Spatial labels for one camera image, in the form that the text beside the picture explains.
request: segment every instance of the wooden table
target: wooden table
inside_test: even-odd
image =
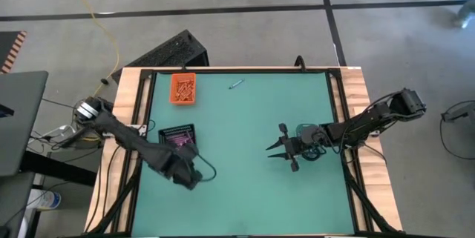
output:
[[[299,67],[226,67],[226,69],[289,69]],[[364,82],[363,73],[360,67],[308,67],[308,68],[339,68],[341,70],[341,78],[344,86],[344,92],[347,101],[348,111],[350,116],[355,116],[362,112],[369,104],[370,99]],[[136,96],[139,86],[140,73],[142,69],[155,69],[155,70],[178,70],[179,67],[127,67],[122,70],[122,76],[119,82],[116,99],[114,101],[114,115],[124,124],[131,124],[132,115],[134,113],[134,106],[136,102]],[[223,67],[188,67],[189,70],[203,70],[203,69],[223,69]],[[149,88],[149,80],[145,81],[144,91],[140,102],[139,119],[138,122],[143,122],[145,117],[145,106],[147,102],[147,93]],[[336,79],[332,78],[332,88],[335,97],[335,104],[337,108],[338,120],[343,121],[344,114],[341,106],[340,96],[336,84]],[[369,138],[367,144],[379,152],[382,153],[381,144],[378,138]],[[122,166],[125,159],[125,151],[118,150],[114,158],[111,157],[117,147],[116,142],[113,139],[109,139],[105,142],[104,150],[102,152],[102,169],[101,187],[99,192],[99,180],[96,180],[94,192],[91,198],[91,204],[89,207],[89,213],[87,218],[88,224],[93,218],[96,202],[98,203],[97,211],[90,229],[95,227],[101,220],[102,214],[106,213],[111,205],[114,203],[117,197],[117,191],[119,188],[119,181],[122,173]],[[131,157],[131,167],[129,168],[129,176],[133,171],[136,155]],[[402,229],[399,220],[399,214],[394,200],[393,190],[391,188],[391,182],[386,169],[384,160],[380,156],[375,155],[369,150],[361,148],[359,150],[359,161],[361,163],[361,172],[363,175],[364,186],[367,192],[367,196],[371,202],[378,209],[379,213],[396,229]],[[111,170],[108,174],[107,167],[111,163]],[[108,192],[105,192],[105,182],[109,176]],[[358,220],[359,229],[367,230],[367,226],[364,224],[364,215],[361,207],[361,203],[358,198],[353,194],[353,200],[356,207],[356,216]],[[127,219],[129,200],[124,202],[122,206],[122,212],[120,214],[118,231],[125,230],[125,223]]]

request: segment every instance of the orange bin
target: orange bin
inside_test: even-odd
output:
[[[195,73],[175,73],[171,75],[170,103],[174,105],[193,105],[195,93]]]

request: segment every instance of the concrete floor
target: concrete floor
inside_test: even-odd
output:
[[[169,10],[277,4],[322,4],[322,0],[88,0],[96,12]],[[440,0],[330,0],[333,4]],[[86,13],[80,0],[0,0],[0,16]],[[455,159],[439,141],[439,114],[473,99],[475,24],[451,27],[450,7],[336,10],[335,20],[348,65],[362,66],[372,99],[410,87],[427,103],[427,114],[399,123],[381,140],[396,203],[408,233],[472,237],[475,233],[475,164]],[[116,36],[125,65],[183,29],[208,49],[212,65],[290,65],[301,54],[308,65],[337,65],[323,10],[101,19]],[[0,31],[26,30],[14,72],[47,70],[45,97],[73,104],[91,94],[114,65],[106,36],[90,20],[0,22]],[[115,85],[103,96],[113,100]],[[71,111],[43,103],[36,130],[69,122]],[[475,156],[473,127],[445,126],[457,153]],[[70,159],[83,152],[54,153]],[[95,170],[99,154],[77,165]],[[45,181],[46,186],[54,184]],[[60,210],[43,213],[37,237],[79,234],[91,189],[64,185]]]

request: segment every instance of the teal table surface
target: teal table surface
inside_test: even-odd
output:
[[[236,88],[229,86],[245,79]],[[142,166],[133,237],[258,234],[352,234],[353,224],[339,155],[331,148],[316,162],[269,159],[265,151],[297,125],[333,122],[324,73],[197,74],[196,102],[169,102],[171,75],[158,74],[148,134],[194,124],[200,154],[217,169],[193,191]],[[212,170],[198,158],[203,177]]]

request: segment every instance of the marker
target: marker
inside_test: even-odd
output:
[[[244,79],[240,79],[239,81],[237,81],[236,83],[234,83],[233,85],[231,85],[231,87],[229,87],[229,89],[233,89],[234,87],[238,86],[239,84],[243,83]]]

